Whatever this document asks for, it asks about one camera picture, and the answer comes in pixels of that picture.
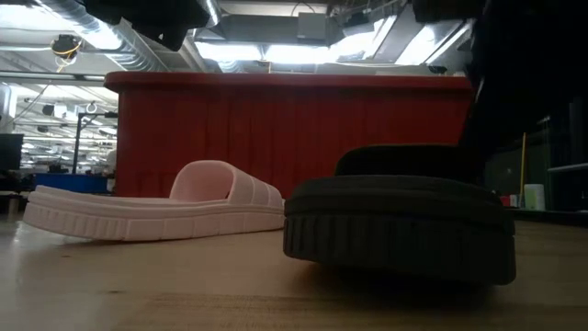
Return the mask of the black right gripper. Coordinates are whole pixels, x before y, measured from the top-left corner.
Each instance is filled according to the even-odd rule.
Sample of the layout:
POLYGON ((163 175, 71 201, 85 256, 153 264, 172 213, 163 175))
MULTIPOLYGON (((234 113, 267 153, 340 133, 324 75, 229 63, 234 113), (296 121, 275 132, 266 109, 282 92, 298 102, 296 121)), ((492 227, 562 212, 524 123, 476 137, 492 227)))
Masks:
POLYGON ((528 75, 522 71, 481 74, 466 71, 474 91, 458 146, 490 156, 522 132, 522 116, 516 112, 524 101, 528 75))

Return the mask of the black rubber slide sandal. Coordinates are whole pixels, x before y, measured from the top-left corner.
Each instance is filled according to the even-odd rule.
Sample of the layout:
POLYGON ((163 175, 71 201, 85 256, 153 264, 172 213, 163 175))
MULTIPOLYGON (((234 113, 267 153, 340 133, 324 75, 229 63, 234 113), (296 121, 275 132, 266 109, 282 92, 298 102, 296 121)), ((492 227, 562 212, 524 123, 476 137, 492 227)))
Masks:
POLYGON ((506 285, 516 277, 515 223, 481 186, 472 148, 370 145, 285 202, 283 252, 346 267, 506 285))

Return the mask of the pink rubber slide sandal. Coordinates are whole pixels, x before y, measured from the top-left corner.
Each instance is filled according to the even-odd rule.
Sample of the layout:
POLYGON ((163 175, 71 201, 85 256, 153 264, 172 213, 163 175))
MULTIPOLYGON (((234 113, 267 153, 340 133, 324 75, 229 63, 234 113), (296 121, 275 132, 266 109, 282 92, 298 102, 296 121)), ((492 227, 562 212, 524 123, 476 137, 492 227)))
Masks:
POLYGON ((160 241, 273 231, 284 225, 277 188, 229 163, 185 165, 166 198, 122 198, 38 186, 24 223, 106 241, 160 241))

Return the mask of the red plastic bin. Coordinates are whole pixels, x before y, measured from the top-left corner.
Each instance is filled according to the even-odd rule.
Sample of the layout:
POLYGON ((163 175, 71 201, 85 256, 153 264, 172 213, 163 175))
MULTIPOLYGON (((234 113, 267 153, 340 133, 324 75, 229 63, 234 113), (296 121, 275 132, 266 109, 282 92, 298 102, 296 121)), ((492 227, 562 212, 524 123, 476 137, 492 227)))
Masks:
POLYGON ((288 196, 357 147, 456 143, 472 98, 451 76, 113 72, 105 87, 119 96, 116 192, 149 198, 196 160, 288 196))

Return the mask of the blue storage bin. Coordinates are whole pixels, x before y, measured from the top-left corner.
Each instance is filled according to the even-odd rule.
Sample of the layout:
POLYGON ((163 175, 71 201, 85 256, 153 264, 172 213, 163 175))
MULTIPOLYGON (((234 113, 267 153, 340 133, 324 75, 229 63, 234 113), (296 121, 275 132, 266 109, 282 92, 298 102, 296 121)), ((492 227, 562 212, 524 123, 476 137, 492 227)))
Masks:
POLYGON ((79 193, 107 193, 107 179, 105 177, 38 173, 35 175, 35 185, 59 188, 79 193))

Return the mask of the white ledge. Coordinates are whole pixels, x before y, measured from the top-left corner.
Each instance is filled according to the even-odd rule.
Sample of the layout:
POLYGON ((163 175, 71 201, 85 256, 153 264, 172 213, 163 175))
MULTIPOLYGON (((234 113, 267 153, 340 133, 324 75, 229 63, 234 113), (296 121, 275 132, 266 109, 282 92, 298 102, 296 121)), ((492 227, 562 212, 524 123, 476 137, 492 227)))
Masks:
POLYGON ((561 165, 548 168, 549 173, 571 172, 588 169, 588 163, 579 163, 575 165, 561 165))

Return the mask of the pale green container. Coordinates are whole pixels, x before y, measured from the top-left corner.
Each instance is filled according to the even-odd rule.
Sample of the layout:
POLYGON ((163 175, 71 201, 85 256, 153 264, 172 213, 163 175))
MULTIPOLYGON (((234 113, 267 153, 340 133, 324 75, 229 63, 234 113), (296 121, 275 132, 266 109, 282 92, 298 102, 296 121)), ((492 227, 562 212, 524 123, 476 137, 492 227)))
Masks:
POLYGON ((543 184, 524 185, 525 208, 533 211, 546 209, 545 187, 543 184))

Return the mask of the grey ceiling box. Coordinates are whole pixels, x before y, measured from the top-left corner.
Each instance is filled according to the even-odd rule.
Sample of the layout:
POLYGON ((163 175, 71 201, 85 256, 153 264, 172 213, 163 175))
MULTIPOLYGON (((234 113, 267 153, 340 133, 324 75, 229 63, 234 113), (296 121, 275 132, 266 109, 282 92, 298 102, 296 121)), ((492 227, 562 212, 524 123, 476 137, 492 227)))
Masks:
POLYGON ((304 40, 326 39, 327 17, 325 14, 298 13, 297 37, 304 40))

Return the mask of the black monitor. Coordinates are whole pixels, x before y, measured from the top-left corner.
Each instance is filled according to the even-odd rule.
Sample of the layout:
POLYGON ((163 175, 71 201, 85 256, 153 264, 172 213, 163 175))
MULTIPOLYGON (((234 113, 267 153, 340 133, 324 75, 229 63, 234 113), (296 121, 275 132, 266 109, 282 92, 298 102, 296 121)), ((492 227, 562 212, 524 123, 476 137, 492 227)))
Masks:
POLYGON ((24 135, 0 133, 0 170, 20 168, 24 135))

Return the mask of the white cylindrical tank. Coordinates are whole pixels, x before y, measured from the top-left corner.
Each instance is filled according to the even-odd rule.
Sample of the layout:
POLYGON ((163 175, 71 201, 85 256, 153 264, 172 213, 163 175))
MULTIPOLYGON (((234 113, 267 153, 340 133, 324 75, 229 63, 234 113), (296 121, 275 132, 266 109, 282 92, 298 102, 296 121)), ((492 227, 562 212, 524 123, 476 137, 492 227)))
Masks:
POLYGON ((17 92, 0 83, 0 133, 11 133, 17 112, 17 92))

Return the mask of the large rectangular metal duct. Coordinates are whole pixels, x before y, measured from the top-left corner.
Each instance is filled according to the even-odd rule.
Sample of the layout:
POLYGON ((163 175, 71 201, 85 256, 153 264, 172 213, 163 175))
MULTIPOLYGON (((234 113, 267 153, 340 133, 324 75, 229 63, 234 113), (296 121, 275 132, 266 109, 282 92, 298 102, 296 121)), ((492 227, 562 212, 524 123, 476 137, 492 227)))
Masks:
POLYGON ((463 19, 420 23, 411 0, 394 0, 394 9, 378 29, 367 59, 395 65, 433 65, 467 37, 471 22, 463 19))

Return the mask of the smooth round metal duct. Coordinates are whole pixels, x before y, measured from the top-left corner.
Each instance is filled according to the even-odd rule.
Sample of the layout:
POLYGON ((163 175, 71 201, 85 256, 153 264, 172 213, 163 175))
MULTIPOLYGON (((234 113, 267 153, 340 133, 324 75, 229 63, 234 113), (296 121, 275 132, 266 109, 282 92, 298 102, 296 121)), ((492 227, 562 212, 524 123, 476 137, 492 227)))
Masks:
POLYGON ((209 14, 209 20, 207 22, 206 27, 212 28, 217 26, 222 17, 221 7, 218 4, 217 0, 199 0, 202 7, 207 11, 209 14))

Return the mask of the ribbed silver ventilation duct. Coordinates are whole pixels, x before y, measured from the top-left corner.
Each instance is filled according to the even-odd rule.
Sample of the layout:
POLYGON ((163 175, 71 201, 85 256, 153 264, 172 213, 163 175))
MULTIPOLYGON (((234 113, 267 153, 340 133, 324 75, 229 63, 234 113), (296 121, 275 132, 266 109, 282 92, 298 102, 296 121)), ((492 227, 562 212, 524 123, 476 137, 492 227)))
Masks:
POLYGON ((110 24, 86 12, 75 0, 33 0, 58 19, 65 21, 86 43, 126 71, 168 72, 129 23, 110 24))

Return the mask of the black stand frame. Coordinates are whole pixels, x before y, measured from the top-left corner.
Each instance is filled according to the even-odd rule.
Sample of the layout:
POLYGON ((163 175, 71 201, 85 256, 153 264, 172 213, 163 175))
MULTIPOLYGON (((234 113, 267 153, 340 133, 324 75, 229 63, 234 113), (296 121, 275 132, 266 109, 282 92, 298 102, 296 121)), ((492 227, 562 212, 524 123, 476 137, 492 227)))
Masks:
POLYGON ((78 159, 79 159, 79 148, 81 142, 81 132, 83 129, 86 128, 88 124, 90 124, 94 119, 97 117, 104 117, 105 119, 117 119, 119 114, 114 111, 107 111, 105 113, 89 113, 89 112, 80 112, 77 114, 77 124, 76 124, 76 133, 74 136, 74 152, 73 152, 73 168, 72 173, 75 175, 77 173, 77 166, 78 166, 78 159), (84 123, 84 117, 89 116, 90 119, 87 123, 84 123))

